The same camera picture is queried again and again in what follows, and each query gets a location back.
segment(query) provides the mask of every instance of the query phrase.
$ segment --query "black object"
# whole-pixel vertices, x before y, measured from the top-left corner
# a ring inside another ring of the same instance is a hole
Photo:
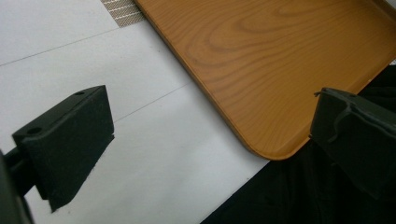
[[[202,223],[396,223],[396,66],[360,96],[324,89],[312,140],[270,161]]]
[[[0,198],[9,201],[1,202],[9,207],[1,208],[0,220],[16,211],[34,185],[52,211],[69,203],[114,139],[113,133],[105,86],[69,96],[16,131],[17,147],[4,158],[0,155]]]

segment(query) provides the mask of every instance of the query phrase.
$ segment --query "wood grain surface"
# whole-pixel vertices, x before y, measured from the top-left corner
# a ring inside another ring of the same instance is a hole
[[[369,0],[136,0],[253,152],[292,156],[322,87],[359,92],[396,58],[396,16]]]

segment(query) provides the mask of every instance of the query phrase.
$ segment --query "brown tray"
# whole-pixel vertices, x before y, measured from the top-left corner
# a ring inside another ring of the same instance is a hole
[[[251,151],[292,156],[317,99],[357,93],[396,58],[396,16],[380,0],[136,0]]]

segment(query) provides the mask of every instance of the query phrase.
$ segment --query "wooden tray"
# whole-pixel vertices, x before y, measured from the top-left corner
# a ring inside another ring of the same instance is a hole
[[[359,92],[396,58],[380,0],[136,0],[251,151],[292,156],[322,87]]]

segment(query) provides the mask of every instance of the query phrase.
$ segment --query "white table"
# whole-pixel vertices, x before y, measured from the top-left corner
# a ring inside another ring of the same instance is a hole
[[[76,198],[37,224],[198,223],[267,161],[239,143],[147,21],[99,0],[0,2],[0,148],[70,94],[106,85],[115,140]]]

